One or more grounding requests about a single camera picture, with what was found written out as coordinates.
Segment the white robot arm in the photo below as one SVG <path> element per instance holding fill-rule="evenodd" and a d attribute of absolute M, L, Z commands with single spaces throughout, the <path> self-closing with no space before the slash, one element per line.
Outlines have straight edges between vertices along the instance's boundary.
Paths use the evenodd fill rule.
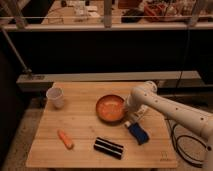
<path fill-rule="evenodd" d="M 125 109 L 130 113 L 137 112 L 142 105 L 155 109 L 205 140 L 207 150 L 202 169 L 213 171 L 213 114 L 159 96 L 153 81 L 133 87 L 125 100 Z"/>

